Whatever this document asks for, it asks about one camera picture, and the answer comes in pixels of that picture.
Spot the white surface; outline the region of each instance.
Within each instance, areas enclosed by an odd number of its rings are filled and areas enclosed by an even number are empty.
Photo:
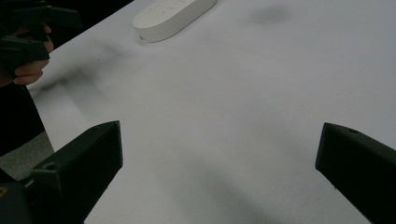
[[[162,41],[195,21],[217,0],[157,0],[134,16],[133,26],[140,38]]]
[[[86,224],[368,223],[315,159],[324,122],[396,148],[395,1],[219,0],[157,43],[132,26],[147,4],[30,86],[55,148],[120,121],[124,167]]]

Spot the white plastic object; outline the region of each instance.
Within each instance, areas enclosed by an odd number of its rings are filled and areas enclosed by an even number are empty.
[[[148,42],[165,40],[207,12],[217,1],[157,0],[134,17],[133,25]]]

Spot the white tabletop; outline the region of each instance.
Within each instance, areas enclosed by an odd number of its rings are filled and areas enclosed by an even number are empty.
[[[315,169],[324,122],[396,148],[396,2],[219,0],[141,40],[134,0],[29,86],[59,149],[119,120],[124,166],[86,224],[368,220]]]

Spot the white table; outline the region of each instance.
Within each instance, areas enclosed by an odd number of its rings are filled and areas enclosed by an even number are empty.
[[[121,126],[124,166],[86,224],[363,224],[315,169],[324,122],[396,148],[396,2],[219,0],[141,39],[130,5],[29,86],[59,149]]]

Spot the hand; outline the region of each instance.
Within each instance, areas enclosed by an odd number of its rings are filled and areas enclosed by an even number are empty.
[[[46,34],[50,34],[51,29],[47,24],[43,24],[43,29]],[[29,30],[25,27],[22,27],[19,31],[12,34],[13,36],[24,35],[28,33]],[[53,43],[48,37],[48,41],[43,42],[46,47],[47,52],[52,52],[54,47]],[[29,62],[26,65],[20,66],[15,69],[15,75],[17,76],[15,79],[12,79],[4,65],[0,62],[0,87],[6,86],[12,82],[17,85],[28,85],[36,82],[43,75],[43,68],[49,64],[50,60],[44,61],[33,61]]]

